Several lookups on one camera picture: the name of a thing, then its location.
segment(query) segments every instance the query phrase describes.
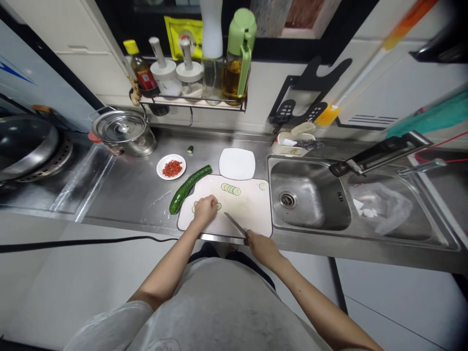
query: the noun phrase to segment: small white bowl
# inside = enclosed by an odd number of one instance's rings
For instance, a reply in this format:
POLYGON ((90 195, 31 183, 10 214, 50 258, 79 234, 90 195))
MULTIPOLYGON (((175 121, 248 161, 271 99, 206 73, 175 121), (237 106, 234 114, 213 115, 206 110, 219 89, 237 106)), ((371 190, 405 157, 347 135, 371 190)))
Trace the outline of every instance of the small white bowl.
POLYGON ((184 160, 184 158, 182 156, 176 155, 176 154, 171 154, 171 155, 164 156, 162 159, 159 160, 159 162, 157 163, 157 166, 156 166, 156 172, 157 172, 158 176, 160 176, 161 178, 163 178, 165 180, 173 180, 173 179, 177 179, 181 175, 183 175, 186 168, 187 168, 187 164, 185 163, 185 160, 184 160), (181 164, 182 171, 180 171, 179 174, 174 176, 174 177, 168 177, 168 176, 165 176, 164 174, 162 174, 162 170, 166 167, 166 163, 169 163, 172 160, 182 162, 182 164, 181 164))

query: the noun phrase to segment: faucet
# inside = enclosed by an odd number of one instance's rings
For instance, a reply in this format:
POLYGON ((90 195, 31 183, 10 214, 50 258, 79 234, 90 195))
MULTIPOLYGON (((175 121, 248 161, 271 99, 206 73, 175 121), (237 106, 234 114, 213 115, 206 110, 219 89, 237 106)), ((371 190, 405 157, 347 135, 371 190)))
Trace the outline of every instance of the faucet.
POLYGON ((432 142, 417 131, 402 136, 391 136, 346 161, 334 163, 329 167, 329 170, 336 177, 344 176, 349 172, 365 176, 365 173, 369 171, 431 145, 432 142))

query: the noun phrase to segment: yellow packet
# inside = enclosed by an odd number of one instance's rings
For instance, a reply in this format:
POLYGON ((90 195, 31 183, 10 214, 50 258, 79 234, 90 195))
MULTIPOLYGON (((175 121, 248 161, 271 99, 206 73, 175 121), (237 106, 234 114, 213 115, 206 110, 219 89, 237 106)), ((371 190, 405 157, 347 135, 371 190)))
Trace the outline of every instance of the yellow packet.
POLYGON ((203 22, 196 19, 174 19, 164 16, 166 22, 167 37, 171 47, 171 55, 174 61, 182 60, 180 41, 190 40, 190 53, 193 59, 201 59, 201 42, 203 39, 203 22))

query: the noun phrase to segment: pot lid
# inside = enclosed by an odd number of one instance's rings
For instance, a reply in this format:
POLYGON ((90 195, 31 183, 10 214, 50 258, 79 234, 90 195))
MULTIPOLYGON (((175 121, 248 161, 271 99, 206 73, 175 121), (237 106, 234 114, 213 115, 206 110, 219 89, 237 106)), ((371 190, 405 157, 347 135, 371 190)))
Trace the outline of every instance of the pot lid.
POLYGON ((110 111, 93 122, 93 132, 103 141, 120 143, 134 140, 147 128, 142 115, 133 111, 110 111))

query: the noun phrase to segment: oil bottle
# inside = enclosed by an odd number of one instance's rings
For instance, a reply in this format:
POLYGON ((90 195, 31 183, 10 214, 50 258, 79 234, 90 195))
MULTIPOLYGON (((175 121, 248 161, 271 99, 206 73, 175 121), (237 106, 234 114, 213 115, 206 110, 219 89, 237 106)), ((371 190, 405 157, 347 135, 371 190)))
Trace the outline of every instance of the oil bottle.
POLYGON ((225 99, 234 101, 228 102, 230 105, 240 105, 245 100, 256 33, 257 23, 252 11, 238 9, 229 26, 222 91, 225 99))

